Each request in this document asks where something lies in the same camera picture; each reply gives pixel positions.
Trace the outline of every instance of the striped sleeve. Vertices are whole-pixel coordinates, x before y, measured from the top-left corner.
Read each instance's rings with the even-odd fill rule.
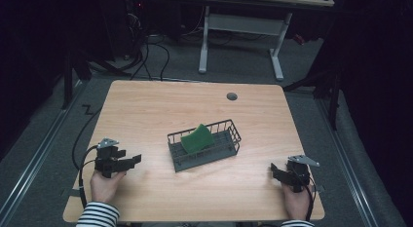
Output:
[[[315,227],[316,225],[303,220],[288,220],[281,227]]]
[[[119,211],[113,206],[100,202],[89,202],[76,227],[116,227],[119,215]]]

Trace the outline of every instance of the person's left hand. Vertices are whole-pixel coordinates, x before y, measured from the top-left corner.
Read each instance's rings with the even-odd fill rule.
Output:
[[[112,178],[106,178],[100,171],[95,170],[91,178],[92,201],[106,204],[111,202],[121,179],[126,174],[126,171],[120,171]]]

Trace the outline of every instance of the white desk leg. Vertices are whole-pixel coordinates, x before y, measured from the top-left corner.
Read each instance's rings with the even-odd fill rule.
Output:
[[[276,79],[279,81],[283,80],[282,68],[279,61],[279,52],[282,47],[282,41],[285,37],[286,30],[288,29],[289,22],[291,21],[292,13],[286,15],[285,20],[282,24],[282,29],[277,41],[277,45],[274,49],[270,50],[271,60],[273,61],[274,72],[276,73]]]
[[[204,22],[204,40],[203,46],[201,47],[201,57],[200,57],[200,73],[207,72],[207,33],[209,28],[209,6],[206,6],[206,16]]]

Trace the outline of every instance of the basket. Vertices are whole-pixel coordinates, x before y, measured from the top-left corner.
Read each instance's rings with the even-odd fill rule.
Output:
[[[210,162],[222,160],[238,154],[241,137],[231,119],[206,125],[212,133],[214,143],[201,151],[188,154],[180,138],[196,128],[168,134],[169,151],[175,172],[188,170]]]

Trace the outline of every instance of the person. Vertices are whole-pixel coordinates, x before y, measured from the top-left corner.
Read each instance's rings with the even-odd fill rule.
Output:
[[[91,178],[92,200],[86,205],[77,227],[116,226],[120,213],[109,203],[115,197],[119,182],[126,174],[125,171],[121,171],[112,178],[106,178],[100,171],[94,172]],[[283,183],[282,190],[285,196],[285,209],[290,220],[285,221],[281,227],[315,226],[305,221],[310,203],[307,192],[293,193],[290,187]]]

